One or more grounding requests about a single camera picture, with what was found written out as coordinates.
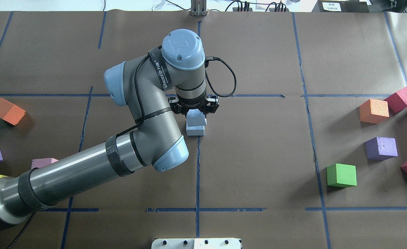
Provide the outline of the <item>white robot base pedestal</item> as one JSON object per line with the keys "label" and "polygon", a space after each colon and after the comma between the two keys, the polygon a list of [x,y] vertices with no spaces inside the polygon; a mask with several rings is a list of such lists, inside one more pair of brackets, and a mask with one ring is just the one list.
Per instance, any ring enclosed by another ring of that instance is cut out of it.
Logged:
{"label": "white robot base pedestal", "polygon": [[240,238],[158,238],[152,249],[242,249]]}

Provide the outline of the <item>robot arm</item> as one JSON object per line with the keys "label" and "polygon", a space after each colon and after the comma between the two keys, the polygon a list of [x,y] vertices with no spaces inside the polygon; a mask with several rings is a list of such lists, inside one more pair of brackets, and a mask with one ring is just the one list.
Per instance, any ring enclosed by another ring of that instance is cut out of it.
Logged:
{"label": "robot arm", "polygon": [[0,178],[0,231],[145,166],[164,172],[185,162],[189,152],[174,115],[218,105],[206,94],[205,61],[201,37],[177,29],[145,56],[106,70],[110,97],[129,107],[135,126],[43,168]]}

